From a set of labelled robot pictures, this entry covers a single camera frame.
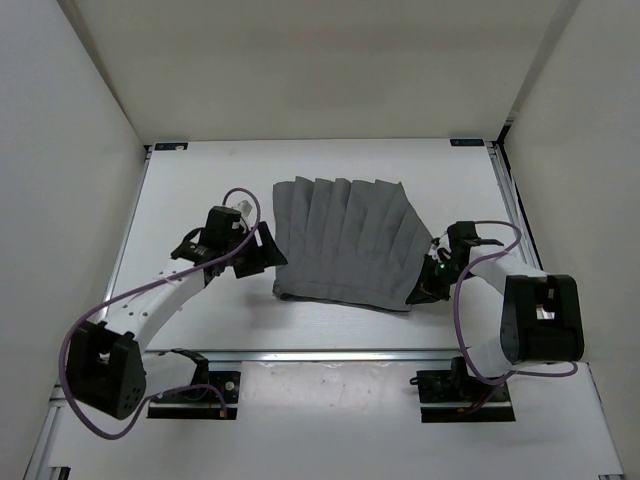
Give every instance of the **gray cloth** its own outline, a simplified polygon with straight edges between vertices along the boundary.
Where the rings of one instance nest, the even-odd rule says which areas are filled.
[[[273,293],[395,311],[414,288],[432,235],[401,183],[296,177],[273,186],[276,268]]]

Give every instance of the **white enclosure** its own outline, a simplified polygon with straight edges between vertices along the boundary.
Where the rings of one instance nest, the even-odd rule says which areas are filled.
[[[581,3],[507,151],[547,269],[580,285],[587,358],[627,473],[640,477],[640,3]]]
[[[486,478],[536,478],[537,473],[573,478],[558,467],[567,458],[576,462],[571,470],[576,479],[615,478],[619,463],[599,399],[627,476],[640,478],[635,408],[640,395],[635,374],[640,360],[637,1],[58,3],[62,9],[52,0],[6,0],[0,7],[3,478],[23,478],[32,452],[27,480],[57,475],[47,470],[54,460],[58,466],[79,466],[71,478],[92,478],[98,475],[95,464],[81,458],[87,452],[100,457],[98,464],[109,462],[105,471],[114,477],[139,477],[136,465],[142,461],[131,447],[135,440],[145,440],[143,453],[157,457],[163,442],[176,435],[181,441],[173,442],[175,456],[167,455],[154,467],[154,480],[180,476],[175,465],[196,456],[216,464],[229,461],[223,478],[247,478],[256,466],[270,468],[279,478],[299,471],[306,478],[321,478],[322,465],[314,462],[332,459],[331,472],[354,477],[367,472],[358,468],[364,457],[349,457],[338,447],[359,442],[383,451],[372,461],[369,477],[400,477],[403,466],[408,468],[404,475],[412,478],[447,471],[457,475],[495,455],[496,461],[507,460],[487,467]],[[591,362],[590,369],[581,365],[576,377],[540,384],[540,389],[538,380],[514,381],[514,408],[526,431],[513,425],[439,429],[445,442],[434,445],[440,436],[425,437],[427,445],[434,445],[426,453],[412,449],[406,438],[394,445],[406,448],[394,450],[387,440],[396,438],[398,423],[408,425],[403,422],[409,416],[400,411],[387,415],[384,402],[376,405],[380,416],[369,425],[349,424],[355,417],[340,415],[328,415],[326,424],[305,424],[288,422],[278,408],[264,418],[260,409],[252,410],[270,401],[264,391],[265,396],[244,398],[245,417],[236,427],[224,426],[232,446],[244,442],[237,437],[241,431],[255,435],[242,443],[245,450],[224,446],[222,453],[208,456],[206,442],[218,433],[212,425],[168,422],[149,428],[145,420],[124,443],[107,448],[62,414],[64,402],[56,392],[50,400],[60,340],[72,321],[113,286],[108,281],[119,247],[123,261],[115,289],[122,291],[155,275],[166,254],[187,230],[202,224],[227,188],[256,190],[271,221],[274,181],[327,171],[403,181],[436,235],[461,218],[514,219],[517,201],[496,181],[507,184],[503,164],[483,148],[452,149],[444,138],[496,140],[516,113],[506,137],[513,177],[545,269],[578,281],[585,360]],[[435,137],[441,140],[425,140]],[[335,140],[356,138],[377,140]],[[282,139],[298,141],[211,142]],[[133,223],[125,248],[121,241],[144,172],[142,144],[171,140],[191,143],[182,152],[153,153],[138,208],[143,217]],[[401,168],[386,167],[390,158]],[[185,168],[176,169],[176,161]],[[323,304],[285,308],[270,296],[272,275],[241,282],[231,274],[216,279],[167,325],[152,348],[336,353],[456,347],[447,304],[420,306],[391,318]],[[492,335],[499,322],[499,296],[472,280],[463,302],[470,342]],[[256,365],[245,367],[253,385],[261,385]],[[303,370],[316,378],[317,371]],[[353,373],[347,370],[345,375]],[[335,404],[335,394],[341,395],[327,392],[326,403]],[[560,401],[545,412],[547,394]],[[53,408],[47,414],[49,400]],[[324,401],[321,395],[317,400]],[[411,401],[398,394],[386,406]],[[251,418],[255,424],[248,426]],[[302,452],[299,463],[292,463],[299,470],[275,462],[275,444],[263,451],[256,447],[260,462],[244,470],[231,463],[238,452],[268,440],[274,423],[286,437],[283,444],[294,448],[296,436],[317,445],[321,435],[314,433],[330,437],[342,420],[353,427],[353,436],[337,442],[334,451]],[[77,451],[65,447],[63,437],[41,429],[43,421],[45,427],[62,426],[58,432],[77,441]],[[375,436],[375,426],[386,432],[385,438]],[[407,428],[423,439],[424,430]],[[487,435],[496,435],[488,445],[474,442]],[[189,450],[190,441],[198,445],[195,450]],[[448,457],[456,445],[465,452],[462,460]],[[406,462],[394,464],[398,459]],[[511,459],[531,464],[518,471]],[[455,464],[445,465],[449,461]],[[340,470],[338,462],[346,468]],[[189,463],[187,472],[195,475],[194,469]]]
[[[22,478],[59,342],[104,294],[144,150],[54,2],[0,6],[0,469]]]
[[[566,0],[63,0],[146,143],[495,140]]]

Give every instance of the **black clamp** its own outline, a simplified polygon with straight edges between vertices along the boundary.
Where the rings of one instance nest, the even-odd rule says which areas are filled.
[[[449,300],[451,285],[458,281],[462,270],[469,264],[472,247],[504,246],[498,240],[480,238],[476,231],[476,224],[472,221],[454,223],[447,228],[447,236],[449,251],[445,248],[437,248],[440,245],[440,238],[434,238],[431,241],[436,246],[438,260],[429,254],[424,256],[420,276],[413,291],[407,297],[407,305]]]

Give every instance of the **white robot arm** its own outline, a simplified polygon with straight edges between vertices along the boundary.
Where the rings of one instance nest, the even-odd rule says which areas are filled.
[[[247,238],[249,211],[246,202],[234,208],[212,208],[205,227],[189,232],[171,253],[159,273],[163,285],[112,307],[104,321],[84,321],[74,331],[66,377],[75,399],[122,420],[145,398],[208,383],[208,361],[200,354],[174,349],[145,355],[145,350],[173,314],[226,267],[233,267],[236,277],[242,278],[286,264],[265,222],[257,226],[261,245],[255,236]],[[245,246],[229,256],[242,242]],[[226,261],[194,268],[225,256],[229,257]],[[180,275],[189,269],[193,271]]]
[[[533,268],[512,252],[504,254],[502,244],[480,238],[475,225],[457,222],[447,229],[448,245],[434,241],[407,303],[448,300],[451,285],[459,283],[466,270],[464,279],[480,277],[504,298],[497,335],[468,350],[461,342],[467,364],[477,370],[467,365],[470,374],[483,380],[532,364],[579,360],[584,338],[575,280]],[[457,305],[454,321],[459,332],[456,316]]]

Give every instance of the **purple cable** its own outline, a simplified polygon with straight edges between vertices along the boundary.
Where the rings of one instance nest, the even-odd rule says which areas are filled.
[[[480,262],[484,262],[486,260],[493,260],[493,259],[498,259],[501,257],[504,257],[505,255],[507,255],[511,250],[513,250],[514,248],[516,248],[516,246],[520,243],[520,240],[522,239],[522,232],[520,232],[520,229],[518,227],[516,227],[513,223],[510,222],[504,222],[502,220],[480,220],[475,222],[476,225],[504,225],[507,227],[510,227],[511,229],[513,229],[513,231],[516,234],[516,239],[514,240],[514,242],[507,246],[504,250],[500,251],[500,252],[496,252],[496,253],[492,253],[489,255],[484,255],[482,257],[478,257],[475,260],[473,260],[472,262],[470,262],[463,270],[462,272],[460,272],[460,275],[458,276],[458,281],[456,282],[456,286],[453,292],[453,325],[455,327],[456,330],[456,338],[458,340],[458,346],[460,347],[460,353],[462,353],[462,356],[464,358],[464,361],[466,362],[467,366],[469,367],[469,369],[473,372],[474,376],[480,380],[482,383],[486,384],[486,385],[494,385],[496,386],[496,391],[497,389],[502,386],[502,384],[504,384],[507,379],[509,377],[511,377],[512,375],[516,374],[516,375],[526,375],[529,377],[548,377],[548,378],[562,378],[562,377],[569,377],[571,375],[573,375],[574,373],[576,373],[578,371],[578,365],[571,362],[573,365],[573,368],[567,372],[562,372],[562,373],[545,373],[545,372],[526,372],[526,371],[520,371],[520,370],[514,370],[511,372],[507,372],[504,375],[502,375],[501,377],[498,378],[487,378],[484,375],[482,375],[482,373],[480,373],[480,371],[478,370],[478,368],[474,365],[473,361],[471,360],[471,356],[469,355],[469,352],[467,351],[467,347],[464,343],[464,338],[462,337],[462,326],[460,323],[460,290],[462,289],[462,283],[464,282],[464,279],[467,277],[467,275],[469,274],[469,272],[471,271],[471,269],[473,267],[475,267],[477,264],[479,264]]]
[[[78,329],[78,327],[80,327],[80,325],[84,321],[88,320],[93,315],[98,313],[103,308],[108,307],[109,305],[113,305],[114,303],[119,302],[121,300],[124,300],[125,298],[128,298],[128,297],[131,297],[133,295],[137,295],[139,293],[143,293],[143,292],[152,290],[152,289],[154,289],[156,287],[159,287],[160,285],[164,285],[164,284],[166,284],[167,280],[170,280],[170,281],[171,280],[178,280],[179,278],[186,277],[187,275],[190,275],[190,274],[192,274],[194,272],[197,272],[199,270],[203,270],[205,268],[212,267],[212,266],[217,265],[219,263],[226,262],[231,257],[233,257],[234,255],[238,254],[238,252],[240,252],[240,250],[242,250],[249,243],[251,238],[255,235],[256,231],[258,230],[258,225],[260,224],[260,217],[261,217],[262,212],[260,210],[260,202],[258,202],[258,199],[256,198],[256,196],[253,193],[251,193],[249,190],[247,190],[246,188],[241,188],[241,187],[232,188],[224,196],[224,199],[222,200],[222,204],[226,205],[227,200],[229,199],[231,194],[233,194],[235,192],[242,192],[242,193],[247,194],[249,197],[251,197],[251,200],[253,200],[253,202],[254,202],[254,204],[256,206],[256,222],[253,225],[253,227],[251,227],[251,230],[249,230],[249,234],[240,243],[240,245],[238,245],[235,249],[233,249],[231,252],[227,253],[226,255],[223,255],[222,257],[214,258],[213,260],[211,260],[209,262],[206,262],[206,263],[203,263],[202,265],[197,265],[197,266],[192,267],[192,268],[187,268],[186,270],[183,270],[181,272],[174,273],[173,275],[169,275],[169,276],[167,276],[165,278],[161,278],[160,280],[155,280],[153,282],[147,283],[146,285],[141,285],[141,286],[136,287],[136,288],[134,288],[132,290],[129,290],[128,292],[124,292],[124,293],[121,293],[120,295],[116,295],[115,297],[112,297],[109,300],[105,300],[101,304],[96,305],[91,310],[86,312],[78,320],[76,320],[76,322],[71,326],[71,328],[69,329],[69,331],[65,335],[64,339],[62,340],[62,346],[60,347],[60,354],[58,355],[58,375],[60,377],[60,385],[62,387],[62,391],[64,392],[64,396],[67,399],[67,402],[69,403],[69,407],[71,408],[73,413],[76,414],[78,419],[83,423],[83,425],[85,427],[87,427],[89,430],[91,430],[93,433],[95,433],[99,437],[104,438],[105,440],[117,440],[119,438],[124,437],[133,428],[133,426],[135,425],[136,421],[138,420],[138,417],[142,413],[142,410],[143,410],[145,404],[152,397],[146,397],[145,399],[142,400],[142,402],[140,402],[140,405],[138,406],[136,412],[134,413],[133,418],[131,419],[131,422],[129,422],[129,424],[121,432],[118,432],[118,433],[105,432],[104,430],[101,430],[96,425],[94,425],[91,422],[91,420],[89,420],[89,418],[82,412],[82,410],[80,409],[80,406],[78,405],[78,402],[76,402],[76,399],[73,398],[73,395],[71,393],[71,387],[69,386],[69,381],[67,380],[67,372],[66,372],[66,369],[65,369],[65,361],[66,361],[66,358],[67,358],[67,351],[69,349],[69,344],[71,343],[71,338],[73,337],[73,334],[75,333],[75,331]],[[180,388],[175,388],[175,389],[172,389],[172,390],[168,390],[166,392],[162,392],[162,394],[173,394],[173,393],[179,393],[179,392],[184,392],[184,391],[187,391],[187,390],[194,390],[194,389],[200,389],[200,388],[206,388],[206,389],[212,391],[213,393],[215,393],[217,395],[218,399],[220,400],[220,406],[222,408],[222,411],[224,412],[224,414],[226,416],[227,405],[225,404],[224,398],[223,398],[222,394],[220,393],[220,391],[217,388],[215,388],[213,385],[206,385],[206,384],[189,385],[189,386],[186,386],[186,387],[180,387]]]

